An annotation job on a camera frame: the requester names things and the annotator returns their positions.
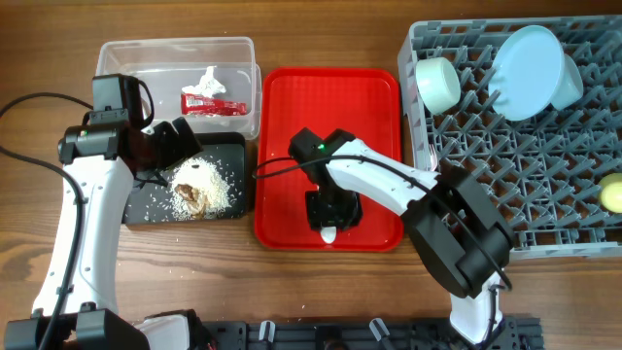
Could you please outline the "green bowl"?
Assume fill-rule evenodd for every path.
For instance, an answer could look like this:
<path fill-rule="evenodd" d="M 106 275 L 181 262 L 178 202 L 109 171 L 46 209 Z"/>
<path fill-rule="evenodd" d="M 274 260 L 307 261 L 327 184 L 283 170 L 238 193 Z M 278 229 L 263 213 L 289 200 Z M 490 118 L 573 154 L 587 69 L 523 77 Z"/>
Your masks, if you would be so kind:
<path fill-rule="evenodd" d="M 415 67 L 415 79 L 421 99 L 432 115 L 442 114 L 460 101 L 458 74 L 445 57 L 420 60 Z"/>

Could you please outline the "white plastic fork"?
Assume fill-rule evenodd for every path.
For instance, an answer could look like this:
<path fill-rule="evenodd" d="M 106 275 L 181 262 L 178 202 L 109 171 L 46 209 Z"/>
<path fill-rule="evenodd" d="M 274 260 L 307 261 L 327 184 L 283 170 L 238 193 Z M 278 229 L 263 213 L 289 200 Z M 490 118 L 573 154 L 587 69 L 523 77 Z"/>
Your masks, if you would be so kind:
<path fill-rule="evenodd" d="M 429 150 L 430 150 L 430 171 L 435 171 L 436 168 L 438 167 L 438 158 L 436 155 L 436 150 L 434 148 L 433 145 L 429 145 Z"/>

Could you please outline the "light blue plate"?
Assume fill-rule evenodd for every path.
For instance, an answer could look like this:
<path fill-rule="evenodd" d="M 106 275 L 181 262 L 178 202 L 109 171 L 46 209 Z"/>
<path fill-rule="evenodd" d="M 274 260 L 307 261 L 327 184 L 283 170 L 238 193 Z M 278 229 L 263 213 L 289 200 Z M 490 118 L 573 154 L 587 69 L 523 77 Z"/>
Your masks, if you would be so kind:
<path fill-rule="evenodd" d="M 565 59 L 557 37 L 540 25 L 511 34 L 493 61 L 490 93 L 499 96 L 494 111 L 511 122 L 528 119 L 547 107 L 562 80 Z"/>

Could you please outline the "red snack wrapper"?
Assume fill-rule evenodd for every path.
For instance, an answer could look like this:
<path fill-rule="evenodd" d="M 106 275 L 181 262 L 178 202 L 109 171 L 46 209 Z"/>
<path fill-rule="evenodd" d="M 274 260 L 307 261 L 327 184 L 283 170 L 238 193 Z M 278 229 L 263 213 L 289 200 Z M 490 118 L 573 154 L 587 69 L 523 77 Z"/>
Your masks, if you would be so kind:
<path fill-rule="evenodd" d="M 243 102 L 183 93 L 181 110 L 184 115 L 243 116 L 247 114 L 247 105 Z"/>

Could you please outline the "yellow plastic cup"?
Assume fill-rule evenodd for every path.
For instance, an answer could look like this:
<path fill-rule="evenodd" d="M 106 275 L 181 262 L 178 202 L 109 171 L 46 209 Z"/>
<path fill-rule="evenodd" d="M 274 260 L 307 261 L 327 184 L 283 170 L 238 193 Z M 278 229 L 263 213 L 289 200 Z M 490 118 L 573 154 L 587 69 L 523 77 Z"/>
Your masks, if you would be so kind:
<path fill-rule="evenodd" d="M 621 214 L 622 213 L 622 174 L 611 173 L 602 178 L 599 182 L 601 191 L 599 202 L 606 210 Z"/>

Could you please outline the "white tissue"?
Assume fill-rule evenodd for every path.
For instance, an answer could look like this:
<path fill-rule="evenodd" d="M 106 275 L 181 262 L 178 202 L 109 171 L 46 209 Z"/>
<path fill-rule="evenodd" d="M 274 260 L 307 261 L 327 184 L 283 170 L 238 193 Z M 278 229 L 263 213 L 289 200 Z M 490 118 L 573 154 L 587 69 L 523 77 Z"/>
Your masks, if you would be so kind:
<path fill-rule="evenodd" d="M 216 79 L 215 66 L 208 66 L 198 84 L 183 87 L 182 93 L 213 98 L 215 95 L 226 93 L 226 87 Z"/>

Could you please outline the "rice and food leftovers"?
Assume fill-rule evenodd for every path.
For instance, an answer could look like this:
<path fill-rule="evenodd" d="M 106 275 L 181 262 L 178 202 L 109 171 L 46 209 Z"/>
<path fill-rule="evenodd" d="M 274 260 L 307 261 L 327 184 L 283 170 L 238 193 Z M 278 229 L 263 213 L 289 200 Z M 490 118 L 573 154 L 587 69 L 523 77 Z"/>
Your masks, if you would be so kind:
<path fill-rule="evenodd" d="M 169 182 L 173 215 L 178 221 L 216 219 L 232 207 L 229 183 L 219 167 L 191 158 L 172 172 Z"/>

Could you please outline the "white plastic spoon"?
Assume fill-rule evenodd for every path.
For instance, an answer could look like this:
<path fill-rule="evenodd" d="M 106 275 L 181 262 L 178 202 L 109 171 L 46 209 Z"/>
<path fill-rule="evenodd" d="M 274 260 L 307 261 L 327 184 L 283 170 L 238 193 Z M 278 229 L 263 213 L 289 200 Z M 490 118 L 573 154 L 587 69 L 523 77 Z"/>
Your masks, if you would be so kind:
<path fill-rule="evenodd" d="M 320 229 L 320 235 L 323 241 L 328 245 L 332 244 L 335 241 L 336 234 L 337 234 L 336 227 L 322 227 Z"/>

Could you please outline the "light blue bowl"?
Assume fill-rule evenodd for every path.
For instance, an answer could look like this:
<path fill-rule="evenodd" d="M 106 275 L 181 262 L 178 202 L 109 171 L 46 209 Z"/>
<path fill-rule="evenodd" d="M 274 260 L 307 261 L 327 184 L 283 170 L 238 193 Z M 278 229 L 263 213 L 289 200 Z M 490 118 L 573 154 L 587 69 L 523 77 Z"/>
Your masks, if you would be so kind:
<path fill-rule="evenodd" d="M 556 93 L 551 99 L 552 106 L 561 111 L 578 101 L 583 96 L 584 85 L 574 60 L 565 55 L 565 69 Z"/>

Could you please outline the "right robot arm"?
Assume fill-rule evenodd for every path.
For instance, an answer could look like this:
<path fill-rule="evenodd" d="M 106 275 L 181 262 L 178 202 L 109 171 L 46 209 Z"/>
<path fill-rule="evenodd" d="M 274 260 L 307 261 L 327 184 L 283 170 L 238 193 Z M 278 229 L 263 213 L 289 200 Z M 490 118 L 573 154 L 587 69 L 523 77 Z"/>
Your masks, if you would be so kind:
<path fill-rule="evenodd" d="M 303 128 L 289 156 L 316 190 L 305 195 L 309 226 L 323 235 L 353 228 L 367 197 L 399 216 L 428 273 L 451 296 L 450 324 L 473 345 L 489 344 L 502 315 L 498 293 L 513 231 L 469 171 L 410 167 L 342 129 L 322 139 Z"/>

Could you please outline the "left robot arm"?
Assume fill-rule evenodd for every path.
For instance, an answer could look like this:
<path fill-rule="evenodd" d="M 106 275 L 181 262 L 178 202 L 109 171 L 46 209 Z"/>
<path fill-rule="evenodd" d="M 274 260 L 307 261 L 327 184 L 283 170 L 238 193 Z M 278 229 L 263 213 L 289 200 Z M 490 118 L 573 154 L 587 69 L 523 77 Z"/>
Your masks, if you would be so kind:
<path fill-rule="evenodd" d="M 201 152 L 179 118 L 144 133 L 154 112 L 143 110 L 147 85 L 113 74 L 92 80 L 93 101 L 83 121 L 58 142 L 53 165 L 3 149 L 63 179 L 61 216 L 47 277 L 29 318 L 8 323 L 7 349 L 192 349 L 209 333 L 191 310 L 148 318 L 134 326 L 118 314 L 115 273 L 127 199 L 143 183 L 139 172 L 158 173 Z"/>

